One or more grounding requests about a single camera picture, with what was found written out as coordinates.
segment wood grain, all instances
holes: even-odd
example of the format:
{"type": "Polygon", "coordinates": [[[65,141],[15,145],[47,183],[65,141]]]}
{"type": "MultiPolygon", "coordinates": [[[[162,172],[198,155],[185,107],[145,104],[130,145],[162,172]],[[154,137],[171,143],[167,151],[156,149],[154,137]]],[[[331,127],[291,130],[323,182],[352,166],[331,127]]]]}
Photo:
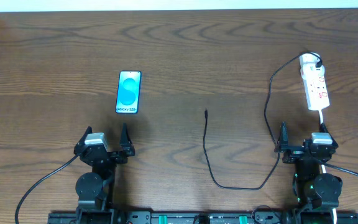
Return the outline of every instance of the wood grain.
{"type": "MultiPolygon", "coordinates": [[[[122,123],[137,155],[118,167],[114,201],[153,210],[252,210],[296,204],[293,166],[275,161],[263,119],[269,78],[304,50],[321,54],[331,106],[324,120],[340,148],[332,164],[358,172],[358,9],[0,13],[0,223],[38,179],[72,157],[87,126],[117,148],[122,123]],[[139,114],[114,112],[121,70],[143,72],[139,114]]],[[[268,118],[300,144],[318,128],[297,62],[277,75],[268,118]]],[[[39,185],[22,223],[74,210],[81,161],[39,185]]],[[[358,212],[358,178],[344,180],[340,210],[358,212]]]]}

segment white backdrop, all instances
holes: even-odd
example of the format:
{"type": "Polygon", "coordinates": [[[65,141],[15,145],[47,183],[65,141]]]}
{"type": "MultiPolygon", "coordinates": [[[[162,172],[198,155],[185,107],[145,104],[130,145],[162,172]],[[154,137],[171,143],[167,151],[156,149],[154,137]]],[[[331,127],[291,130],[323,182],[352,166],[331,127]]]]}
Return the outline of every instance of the white backdrop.
{"type": "Polygon", "coordinates": [[[358,7],[358,0],[0,0],[0,12],[358,7]]]}

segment phone screen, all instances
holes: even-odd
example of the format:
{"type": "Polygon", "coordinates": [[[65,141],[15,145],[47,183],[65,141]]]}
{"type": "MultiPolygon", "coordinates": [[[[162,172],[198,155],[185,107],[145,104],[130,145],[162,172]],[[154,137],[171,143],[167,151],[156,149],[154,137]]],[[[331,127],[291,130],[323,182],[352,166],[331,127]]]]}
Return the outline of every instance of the phone screen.
{"type": "Polygon", "coordinates": [[[140,93],[140,71],[122,71],[119,74],[116,112],[137,113],[140,93]]]}

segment white power strip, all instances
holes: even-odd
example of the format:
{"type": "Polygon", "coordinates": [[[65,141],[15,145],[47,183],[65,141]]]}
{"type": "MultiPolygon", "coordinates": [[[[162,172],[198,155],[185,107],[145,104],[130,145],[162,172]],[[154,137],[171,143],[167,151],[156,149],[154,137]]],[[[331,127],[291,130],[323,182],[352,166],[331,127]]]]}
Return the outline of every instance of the white power strip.
{"type": "Polygon", "coordinates": [[[309,110],[317,111],[328,107],[329,99],[326,80],[324,78],[324,65],[316,68],[316,63],[319,62],[319,58],[312,54],[303,54],[299,57],[299,61],[309,110]]]}

